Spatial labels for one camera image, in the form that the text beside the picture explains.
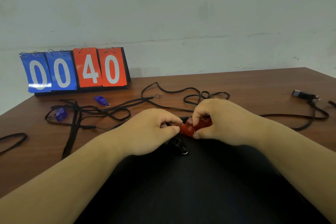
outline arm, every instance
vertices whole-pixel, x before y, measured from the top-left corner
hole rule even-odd
[[[214,138],[261,151],[278,171],[330,222],[336,223],[336,153],[275,121],[262,118],[227,100],[202,101],[192,116],[213,125],[194,138]]]
[[[164,122],[182,121],[165,110],[148,109],[92,139],[1,198],[1,223],[73,223],[124,157],[150,153],[179,132]]]

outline wall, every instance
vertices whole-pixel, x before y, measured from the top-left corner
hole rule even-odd
[[[306,66],[336,77],[336,0],[0,0],[0,113],[18,53],[125,48],[132,77]]]

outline blue whistle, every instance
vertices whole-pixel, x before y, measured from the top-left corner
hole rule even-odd
[[[104,106],[106,106],[106,107],[111,106],[111,105],[109,104],[109,102],[108,102],[105,98],[103,98],[102,96],[95,96],[93,99],[94,99],[95,101],[97,101],[97,103],[100,104],[100,105],[104,105]]]
[[[62,120],[64,120],[67,117],[67,112],[65,111],[65,109],[59,108],[57,110],[57,112],[55,113],[55,118],[58,122],[61,122]]]

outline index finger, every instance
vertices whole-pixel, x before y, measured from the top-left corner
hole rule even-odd
[[[209,108],[209,102],[211,100],[212,99],[205,99],[201,103],[199,103],[198,106],[196,106],[196,108],[194,110],[194,113],[192,114],[192,124],[193,124],[193,126],[196,126],[199,123],[200,117],[202,115],[207,114],[207,115],[211,116],[211,111],[210,111],[210,108]]]
[[[179,124],[182,123],[182,120],[177,117],[176,115],[172,114],[171,112],[168,112],[163,109],[158,109],[160,119],[159,119],[159,126],[161,125],[162,122],[167,122],[167,123],[172,123],[172,124]]]

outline brown table top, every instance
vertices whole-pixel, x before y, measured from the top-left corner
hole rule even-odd
[[[336,101],[336,78],[318,73],[308,68],[287,68],[257,71],[212,73],[133,78],[130,89],[107,91],[102,93],[66,94],[27,99],[10,111],[0,116],[0,137],[25,132],[29,139],[23,145],[0,155],[0,197],[26,183],[61,160],[61,154],[69,136],[70,127],[48,124],[44,116],[57,99],[74,98],[79,105],[97,105],[93,100],[96,95],[103,95],[112,106],[140,97],[140,92],[149,84],[158,82],[165,90],[180,90],[195,87],[210,93],[228,92],[230,100],[255,114],[289,113],[311,115],[312,110],[304,100],[291,97],[294,89],[311,92],[321,96],[318,107],[330,113],[330,118],[315,121],[311,127],[301,133],[321,145],[336,151],[336,109],[327,104]],[[165,106],[194,109],[195,106],[183,102],[183,97],[193,94],[186,91],[178,94],[166,94],[156,86],[146,91],[145,96],[161,94],[161,99],[153,101]],[[149,103],[131,107],[132,115],[152,108]],[[171,110],[178,116],[190,113]],[[293,118],[275,118],[291,126],[299,127],[306,120]],[[82,124],[95,124],[100,128],[109,128],[117,122],[111,118],[88,118]],[[73,152],[103,133],[99,129],[79,129]],[[18,139],[0,142],[0,151],[12,145]]]

